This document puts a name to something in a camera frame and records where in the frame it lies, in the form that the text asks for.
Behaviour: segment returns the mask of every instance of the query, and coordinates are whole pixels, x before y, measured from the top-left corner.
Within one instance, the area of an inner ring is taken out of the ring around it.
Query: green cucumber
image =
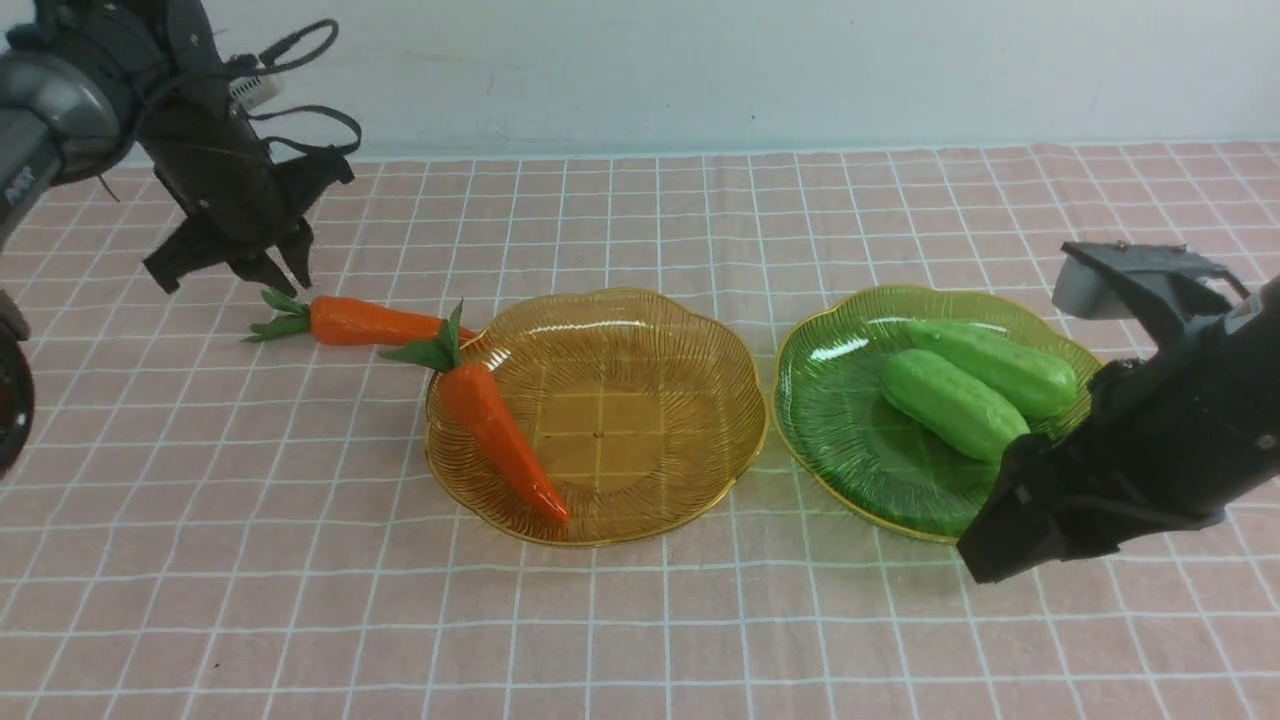
[[[881,392],[956,452],[989,465],[1000,465],[1009,443],[1030,432],[1002,395],[928,350],[893,354]]]
[[[1075,369],[1061,357],[970,323],[914,320],[906,334],[915,347],[937,352],[1004,395],[1027,418],[1048,418],[1075,405]]]

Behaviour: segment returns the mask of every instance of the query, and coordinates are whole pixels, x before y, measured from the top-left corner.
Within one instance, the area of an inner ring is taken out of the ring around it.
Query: yellow plate
[[[493,369],[571,521],[527,509],[428,386],[426,455],[454,500],[544,544],[600,546],[677,528],[760,452],[768,407],[727,327],[643,290],[553,295],[499,314],[462,348]]]
[[[1088,380],[1102,364],[1030,310],[982,292],[879,286],[796,325],[778,352],[773,416],[787,450],[849,509],[918,539],[954,543],[982,509],[998,468],[947,447],[884,402],[881,368],[910,347],[908,319],[980,323],[1075,369],[1078,400],[1029,420],[1061,437],[1089,413]]]

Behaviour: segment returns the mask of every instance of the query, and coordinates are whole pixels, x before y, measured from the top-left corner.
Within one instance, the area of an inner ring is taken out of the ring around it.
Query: plate rim
[[[655,536],[669,533],[672,530],[677,530],[677,529],[680,529],[680,528],[682,528],[682,527],[692,523],[694,520],[698,520],[699,518],[701,518],[703,515],[705,515],[708,511],[710,511],[712,507],[716,507],[717,505],[719,505],[721,501],[724,500],[724,497],[728,496],[730,491],[733,489],[733,487],[737,484],[737,482],[740,479],[742,479],[742,475],[745,475],[751,468],[755,466],[755,461],[759,460],[760,454],[764,452],[764,447],[768,445],[769,428],[774,427],[773,425],[773,404],[771,402],[769,393],[764,388],[764,382],[763,382],[763,379],[760,377],[760,368],[756,364],[756,356],[755,356],[754,352],[751,352],[750,346],[746,345],[746,341],[740,334],[737,334],[736,332],[733,332],[733,328],[728,327],[726,323],[723,323],[723,322],[721,322],[721,320],[718,320],[716,318],[712,318],[709,315],[703,315],[701,313],[695,313],[695,311],[690,310],[685,304],[682,304],[682,302],[680,302],[680,301],[675,300],[673,297],[669,297],[669,296],[667,296],[664,293],[654,291],[654,290],[648,290],[648,288],[643,288],[643,287],[608,287],[608,288],[591,290],[591,291],[585,291],[585,292],[553,292],[553,293],[539,295],[539,296],[534,296],[534,297],[526,297],[525,300],[521,300],[520,302],[516,302],[516,304],[511,305],[509,307],[507,307],[506,310],[503,310],[503,311],[498,313],[497,315],[494,315],[493,320],[490,320],[489,323],[486,323],[485,327],[481,328],[480,332],[475,334],[475,337],[472,337],[471,340],[468,340],[465,343],[462,343],[462,347],[468,347],[472,343],[479,342],[480,338],[485,337],[485,334],[489,332],[489,328],[490,328],[490,325],[493,324],[494,320],[497,320],[498,318],[502,318],[503,315],[506,315],[506,314],[516,310],[517,307],[522,307],[522,306],[526,306],[526,305],[532,305],[532,304],[539,302],[539,301],[548,301],[548,300],[556,299],[556,297],[579,297],[579,299],[585,299],[585,297],[596,297],[596,296],[608,296],[608,295],[635,295],[635,296],[640,296],[640,297],[650,297],[650,299],[654,299],[654,300],[658,300],[658,301],[662,301],[662,302],[667,302],[669,305],[673,305],[673,306],[678,307],[681,313],[685,313],[686,315],[689,315],[691,318],[696,318],[699,320],[705,320],[705,322],[710,323],[712,325],[716,325],[719,329],[722,329],[726,333],[728,333],[728,337],[731,337],[733,340],[735,347],[737,347],[739,350],[741,350],[745,354],[745,356],[751,363],[751,380],[753,380],[753,383],[755,386],[755,393],[754,395],[759,398],[760,406],[764,410],[764,419],[763,419],[763,423],[760,423],[760,437],[755,442],[755,448],[741,462],[742,469],[739,470],[737,473],[735,473],[733,477],[728,478],[723,483],[723,487],[705,505],[703,505],[701,507],[699,507],[695,511],[689,512],[685,518],[681,518],[678,521],[676,521],[673,524],[664,525],[664,527],[654,529],[654,530],[646,530],[644,533],[635,533],[635,534],[630,534],[630,536],[618,536],[618,537],[605,538],[605,539],[599,539],[599,541],[566,542],[566,541],[549,541],[549,539],[544,539],[544,538],[536,538],[536,537],[531,537],[531,536],[527,536],[525,533],[513,530],[513,529],[503,525],[502,523],[495,521],[494,519],[489,518],[488,515],[477,511],[471,503],[467,503],[461,497],[458,497],[457,493],[454,493],[453,488],[451,488],[443,479],[440,479],[440,474],[439,474],[439,471],[436,469],[435,460],[431,456],[430,397],[431,397],[431,388],[435,386],[435,380],[439,377],[439,373],[435,372],[435,370],[433,370],[430,373],[430,377],[428,378],[425,391],[422,392],[422,405],[424,405],[422,411],[424,411],[424,418],[426,420],[426,428],[422,432],[422,452],[426,456],[428,468],[431,470],[431,478],[435,479],[435,483],[438,486],[440,486],[442,488],[444,488],[444,492],[448,493],[448,496],[452,497],[453,501],[456,503],[458,503],[460,507],[468,510],[472,515],[475,515],[476,518],[480,518],[481,520],[484,520],[485,523],[488,523],[490,527],[497,528],[499,532],[502,532],[502,533],[504,533],[504,534],[507,534],[509,537],[513,537],[516,539],[520,539],[520,541],[524,541],[524,542],[530,542],[530,543],[534,543],[534,544],[541,544],[541,546],[547,546],[547,547],[563,547],[563,548],[582,548],[582,550],[589,550],[589,548],[608,547],[608,546],[613,546],[613,544],[621,544],[621,543],[627,543],[627,542],[643,541],[643,539],[648,539],[648,538],[652,538],[652,537],[655,537]]]
[[[955,546],[960,541],[959,537],[942,536],[942,534],[937,534],[937,533],[925,533],[925,532],[922,532],[922,530],[916,530],[916,529],[908,528],[908,527],[900,525],[897,523],[886,520],[883,518],[879,518],[879,516],[874,515],[873,512],[868,511],[867,509],[860,507],[859,505],[854,503],[851,500],[849,500],[845,496],[842,496],[838,492],[836,492],[835,488],[831,487],[831,484],[828,483],[828,480],[820,473],[818,473],[809,464],[808,460],[805,460],[804,455],[801,452],[799,452],[795,448],[795,446],[791,445],[791,439],[787,437],[787,432],[782,428],[782,419],[781,419],[781,416],[780,416],[780,414],[777,411],[778,397],[781,395],[780,388],[782,386],[782,383],[780,382],[781,378],[782,378],[782,363],[783,363],[783,359],[786,357],[786,348],[791,343],[791,341],[795,338],[795,334],[797,332],[800,332],[800,329],[803,327],[808,325],[809,323],[812,323],[812,322],[814,322],[814,320],[817,320],[819,318],[823,318],[826,315],[831,315],[831,314],[835,314],[835,313],[840,311],[841,307],[844,307],[845,305],[849,305],[850,302],[852,302],[854,300],[856,300],[859,297],[863,297],[863,296],[873,293],[873,292],[893,291],[893,290],[909,290],[909,291],[925,292],[925,293],[933,293],[933,295],[946,295],[946,296],[952,296],[952,297],[982,297],[983,300],[987,300],[987,301],[995,301],[995,302],[998,302],[998,304],[1005,304],[1009,307],[1012,307],[1012,309],[1015,309],[1018,311],[1025,313],[1028,316],[1033,318],[1037,323],[1039,323],[1041,325],[1043,325],[1043,328],[1046,331],[1056,334],[1057,337],[1060,337],[1066,343],[1078,347],[1085,355],[1088,355],[1089,357],[1093,357],[1094,361],[1097,361],[1097,363],[1101,364],[1101,360],[1098,360],[1097,355],[1092,350],[1089,350],[1088,347],[1084,347],[1083,345],[1075,342],[1074,340],[1071,340],[1071,338],[1069,338],[1066,336],[1062,336],[1061,333],[1059,333],[1057,331],[1055,331],[1053,327],[1050,325],[1048,322],[1044,320],[1044,318],[1039,316],[1030,307],[1027,307],[1025,305],[1023,305],[1020,302],[1016,302],[1016,301],[1010,300],[1007,297],[1002,297],[1000,295],[995,295],[993,292],[982,292],[982,291],[977,291],[977,290],[937,290],[937,288],[929,287],[929,286],[910,284],[910,283],[886,283],[886,284],[877,284],[877,286],[873,286],[873,287],[859,290],[856,292],[850,293],[847,297],[845,297],[840,302],[832,305],[831,307],[827,307],[824,310],[819,310],[819,311],[809,315],[808,318],[805,318],[805,319],[800,320],[799,323],[796,323],[790,331],[787,331],[787,336],[785,338],[782,338],[782,343],[778,345],[778,355],[777,355],[777,357],[774,359],[774,363],[773,363],[774,382],[773,382],[773,392],[772,392],[772,396],[771,396],[772,402],[769,404],[769,410],[771,410],[769,416],[773,420],[773,429],[777,430],[778,437],[782,439],[783,447],[787,448],[787,452],[791,455],[791,457],[805,470],[805,473],[809,474],[809,477],[812,477],[814,480],[817,480],[818,484],[822,486],[822,488],[824,491],[827,491],[832,497],[835,497],[841,505],[844,505],[846,509],[849,509],[850,511],[852,511],[855,515],[858,515],[858,516],[863,518],[864,520],[872,523],[873,525],[878,525],[878,527],[882,527],[884,529],[893,530],[895,533],[900,533],[902,536],[906,536],[906,537],[910,537],[910,538],[914,538],[914,539],[919,539],[919,541],[924,541],[924,542],[931,542],[931,543],[936,543],[936,544]]]

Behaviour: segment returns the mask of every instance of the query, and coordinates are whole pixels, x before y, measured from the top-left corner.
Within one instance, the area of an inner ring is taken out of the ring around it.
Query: toy carrot
[[[275,290],[264,290],[262,300],[283,313],[270,323],[250,325],[246,342],[266,342],[311,333],[324,345],[396,345],[431,340],[440,333],[443,320],[434,315],[404,313],[355,297],[323,295],[311,305],[298,302]],[[458,328],[461,340],[475,333]]]
[[[440,373],[436,380],[440,402],[475,438],[507,484],[540,515],[559,524],[568,523],[568,507],[547,477],[529,438],[516,427],[493,373],[483,363],[462,361],[457,329],[461,316],[460,302],[434,340],[410,342],[384,352],[383,357]]]

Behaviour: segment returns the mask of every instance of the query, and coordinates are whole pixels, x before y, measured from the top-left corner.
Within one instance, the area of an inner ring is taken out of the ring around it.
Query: green carrot top
[[[440,325],[440,333],[431,340],[410,342],[403,347],[383,352],[381,356],[398,363],[421,365],[436,373],[448,373],[462,365],[462,343],[458,327],[462,323],[462,301]]]
[[[278,290],[262,291],[262,300],[280,316],[270,323],[253,323],[248,327],[253,334],[244,342],[270,342],[282,337],[306,334],[311,332],[311,306],[298,302]]]

